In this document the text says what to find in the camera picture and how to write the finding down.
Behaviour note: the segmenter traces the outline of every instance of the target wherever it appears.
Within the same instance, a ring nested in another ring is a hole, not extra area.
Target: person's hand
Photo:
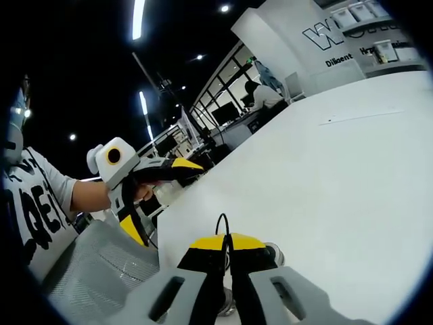
[[[137,188],[137,192],[135,193],[135,200],[150,200],[150,198],[154,195],[153,189],[145,184],[139,185]]]

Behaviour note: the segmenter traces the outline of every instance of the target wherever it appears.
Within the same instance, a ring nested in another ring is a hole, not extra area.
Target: ceiling light
[[[143,21],[145,0],[135,0],[133,14],[133,39],[141,37],[141,23]]]
[[[149,133],[150,141],[153,141],[154,135],[152,134],[152,129],[150,128],[150,125],[147,126],[147,132]]]
[[[230,7],[228,5],[224,5],[220,8],[221,12],[228,12],[230,10]]]
[[[144,98],[144,94],[142,91],[139,92],[140,95],[140,102],[141,102],[141,109],[143,110],[143,115],[147,115],[147,103],[146,99]]]

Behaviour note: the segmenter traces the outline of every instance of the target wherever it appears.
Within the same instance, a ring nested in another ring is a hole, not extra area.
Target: person's arm
[[[260,89],[256,89],[253,96],[254,96],[254,106],[251,108],[251,112],[260,110],[265,104],[265,99],[261,95]]]
[[[108,189],[103,182],[78,181],[60,173],[41,154],[31,150],[38,164],[44,170],[49,185],[64,212],[71,217],[72,211],[96,212],[110,208]],[[138,188],[135,200],[149,200],[153,195],[147,185]]]
[[[135,200],[149,200],[153,195],[152,189],[147,185],[138,188]],[[77,181],[72,191],[70,208],[72,211],[96,212],[109,209],[108,188],[104,182]]]

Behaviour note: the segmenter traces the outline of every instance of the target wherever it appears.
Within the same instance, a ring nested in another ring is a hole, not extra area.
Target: shelf
[[[387,22],[393,21],[392,17],[386,16],[386,17],[377,17],[371,20],[366,20],[364,22],[357,22],[356,24],[353,24],[348,27],[340,28],[341,33],[344,35],[347,34],[353,34],[355,32],[361,32],[362,30],[378,27],[381,25],[386,24]]]
[[[424,61],[413,60],[404,62],[391,62],[378,64],[371,68],[366,68],[364,73],[369,77],[372,74],[380,74],[381,71],[393,70],[393,72],[403,72],[403,71],[414,71],[414,70],[427,70],[427,66]]]

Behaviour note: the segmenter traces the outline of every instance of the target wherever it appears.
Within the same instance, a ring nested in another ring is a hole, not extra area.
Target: gray gripper part
[[[150,319],[152,307],[160,299],[167,285],[173,280],[182,285],[165,316],[164,325],[188,325],[205,273],[185,269],[167,268],[160,270],[148,281],[133,290],[121,311],[106,320],[110,325],[154,325]]]
[[[290,267],[254,272],[250,279],[267,325],[293,324],[286,306],[300,320],[299,325],[373,325],[365,320],[350,320],[333,310],[327,293]]]

